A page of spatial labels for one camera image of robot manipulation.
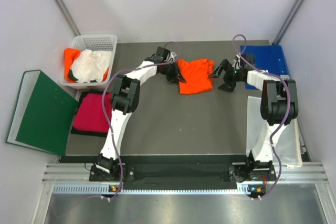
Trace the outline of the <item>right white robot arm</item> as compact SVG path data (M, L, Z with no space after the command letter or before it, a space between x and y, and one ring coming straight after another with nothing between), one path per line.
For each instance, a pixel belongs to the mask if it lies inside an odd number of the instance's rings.
M258 69L243 57L238 56L235 60L239 67L224 59L208 78L218 78L224 72L224 83L218 87L220 90L232 92L238 82L244 82L261 91L260 115L264 124L257 143L248 153L246 164L236 166L232 172L233 178L239 177L244 182L271 174L272 159L280 159L276 144L285 128L297 118L299 106L293 79Z

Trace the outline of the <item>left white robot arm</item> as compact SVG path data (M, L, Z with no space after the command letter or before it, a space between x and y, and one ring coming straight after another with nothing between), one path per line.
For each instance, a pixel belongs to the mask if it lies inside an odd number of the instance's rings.
M136 68L118 71L110 79L112 84L111 108L102 105L103 115L108 124L106 141L94 163L107 180L123 182L124 166L120 156L122 139L127 123L139 105L140 87L151 77L163 74L168 81L184 81L178 66L178 56L169 52L167 56L158 53L146 58Z

